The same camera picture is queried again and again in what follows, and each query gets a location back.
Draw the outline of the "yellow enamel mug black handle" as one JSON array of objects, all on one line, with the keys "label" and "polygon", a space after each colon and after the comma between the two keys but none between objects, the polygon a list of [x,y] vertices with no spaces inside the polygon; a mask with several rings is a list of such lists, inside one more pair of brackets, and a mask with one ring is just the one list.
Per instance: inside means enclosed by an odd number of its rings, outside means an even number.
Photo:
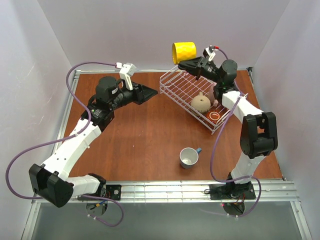
[{"label": "yellow enamel mug black handle", "polygon": [[171,48],[172,61],[175,65],[181,61],[191,60],[197,56],[194,42],[174,42]]}]

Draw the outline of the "white faceted mug pink handle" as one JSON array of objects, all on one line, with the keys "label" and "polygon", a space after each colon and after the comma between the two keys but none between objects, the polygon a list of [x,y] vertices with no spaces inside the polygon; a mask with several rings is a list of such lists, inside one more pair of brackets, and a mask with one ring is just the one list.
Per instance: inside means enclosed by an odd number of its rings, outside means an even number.
[{"label": "white faceted mug pink handle", "polygon": [[209,89],[208,98],[209,98],[212,106],[214,106],[214,107],[218,106],[219,102],[216,100],[216,98],[214,96],[214,85],[213,84],[211,85],[211,87]]}]

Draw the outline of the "beige round ceramic mug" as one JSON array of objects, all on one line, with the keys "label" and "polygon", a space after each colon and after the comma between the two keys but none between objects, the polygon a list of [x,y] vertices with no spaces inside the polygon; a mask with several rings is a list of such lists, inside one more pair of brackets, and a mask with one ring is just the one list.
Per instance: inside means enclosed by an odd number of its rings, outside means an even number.
[{"label": "beige round ceramic mug", "polygon": [[200,114],[207,113],[211,108],[210,99],[202,91],[192,99],[190,105]]}]

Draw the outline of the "dark brown glazed mug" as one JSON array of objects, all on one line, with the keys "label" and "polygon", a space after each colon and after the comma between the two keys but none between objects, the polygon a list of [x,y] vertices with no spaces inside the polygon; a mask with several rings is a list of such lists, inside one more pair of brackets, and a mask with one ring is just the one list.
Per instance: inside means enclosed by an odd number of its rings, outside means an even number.
[{"label": "dark brown glazed mug", "polygon": [[206,118],[214,125],[218,124],[220,119],[221,119],[221,115],[215,111],[215,110],[210,110],[207,112],[206,114]]}]

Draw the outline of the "white mug blue handle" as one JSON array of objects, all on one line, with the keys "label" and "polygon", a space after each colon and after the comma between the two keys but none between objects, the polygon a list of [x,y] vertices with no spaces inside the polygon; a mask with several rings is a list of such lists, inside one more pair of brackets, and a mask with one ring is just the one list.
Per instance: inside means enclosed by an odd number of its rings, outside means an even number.
[{"label": "white mug blue handle", "polygon": [[179,161],[180,165],[184,169],[192,168],[199,160],[199,154],[202,152],[201,148],[191,148],[186,147],[182,149],[179,153]]}]

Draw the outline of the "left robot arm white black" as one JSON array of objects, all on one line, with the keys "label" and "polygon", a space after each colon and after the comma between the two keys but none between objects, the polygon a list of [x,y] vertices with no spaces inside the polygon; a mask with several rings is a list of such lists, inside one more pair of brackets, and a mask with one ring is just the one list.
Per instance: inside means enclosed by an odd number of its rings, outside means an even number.
[{"label": "left robot arm white black", "polygon": [[141,105],[157,94],[157,90],[130,79],[101,78],[95,94],[88,101],[88,110],[81,115],[69,139],[41,165],[30,167],[29,177],[34,193],[58,208],[75,196],[104,197],[107,190],[103,177],[94,173],[70,177],[72,168],[114,119],[116,109],[130,103]]}]

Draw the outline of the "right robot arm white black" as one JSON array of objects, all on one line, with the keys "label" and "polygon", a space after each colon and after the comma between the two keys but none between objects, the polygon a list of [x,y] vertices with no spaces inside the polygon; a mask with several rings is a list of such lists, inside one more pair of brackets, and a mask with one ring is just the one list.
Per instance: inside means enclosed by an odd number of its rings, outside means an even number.
[{"label": "right robot arm white black", "polygon": [[244,197],[248,194],[255,199],[252,178],[260,162],[278,147],[277,121],[273,112],[264,112],[252,105],[236,85],[237,63],[226,59],[216,67],[209,57],[196,57],[182,60],[178,64],[196,78],[204,77],[216,83],[214,98],[229,109],[241,122],[241,155],[235,168],[228,174],[221,186],[209,188],[212,200],[225,200]]}]

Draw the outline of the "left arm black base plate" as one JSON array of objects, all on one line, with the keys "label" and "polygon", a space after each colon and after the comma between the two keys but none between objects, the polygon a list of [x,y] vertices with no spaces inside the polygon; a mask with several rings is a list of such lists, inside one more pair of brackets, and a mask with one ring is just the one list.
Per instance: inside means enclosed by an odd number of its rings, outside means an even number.
[{"label": "left arm black base plate", "polygon": [[91,200],[102,200],[105,198],[118,201],[121,199],[122,185],[120,184],[107,184],[105,190],[102,191],[102,195],[99,194],[85,194],[77,197],[79,201],[91,201]]}]

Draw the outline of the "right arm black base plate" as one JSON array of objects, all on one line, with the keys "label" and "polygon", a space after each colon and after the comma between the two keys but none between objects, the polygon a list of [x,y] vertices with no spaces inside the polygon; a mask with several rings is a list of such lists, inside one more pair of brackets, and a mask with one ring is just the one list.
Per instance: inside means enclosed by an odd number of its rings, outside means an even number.
[{"label": "right arm black base plate", "polygon": [[210,195],[211,200],[256,199],[255,190],[251,182],[244,184],[230,182],[219,186],[210,184],[209,188],[204,190],[204,194]]}]

